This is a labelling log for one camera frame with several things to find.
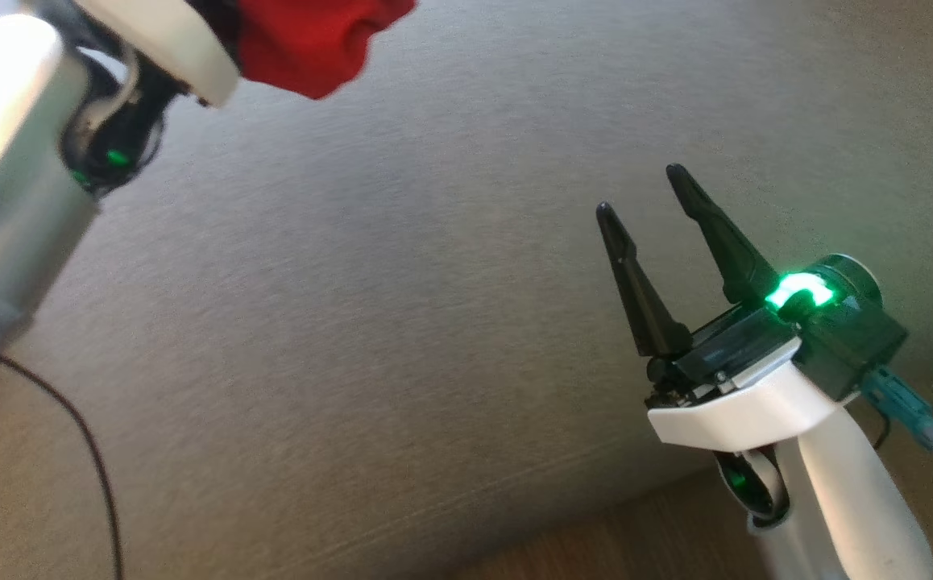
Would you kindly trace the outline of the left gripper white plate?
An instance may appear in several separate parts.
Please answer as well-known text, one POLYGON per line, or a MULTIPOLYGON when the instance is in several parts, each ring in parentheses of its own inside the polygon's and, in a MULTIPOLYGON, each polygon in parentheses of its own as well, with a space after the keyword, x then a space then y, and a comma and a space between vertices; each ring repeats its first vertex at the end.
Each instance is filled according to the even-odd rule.
POLYGON ((220 109, 237 89, 237 65, 186 1, 77 1, 77 6, 208 106, 220 109))

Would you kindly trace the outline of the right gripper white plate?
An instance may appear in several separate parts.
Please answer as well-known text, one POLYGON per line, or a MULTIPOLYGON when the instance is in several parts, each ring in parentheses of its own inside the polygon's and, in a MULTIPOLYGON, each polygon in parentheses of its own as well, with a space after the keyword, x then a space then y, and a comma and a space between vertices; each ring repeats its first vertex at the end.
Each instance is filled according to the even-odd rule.
MULTIPOLYGON (((685 216, 701 229, 727 301, 761 304, 778 287, 778 271, 687 168, 672 163, 666 176, 685 216)), ((613 206, 599 203, 595 214, 637 353, 672 358, 650 364, 657 381, 646 404, 659 441, 736 453, 801 436, 837 412, 795 366, 802 341, 794 327, 767 308, 735 307, 696 330, 692 342, 637 261, 636 243, 613 206)))

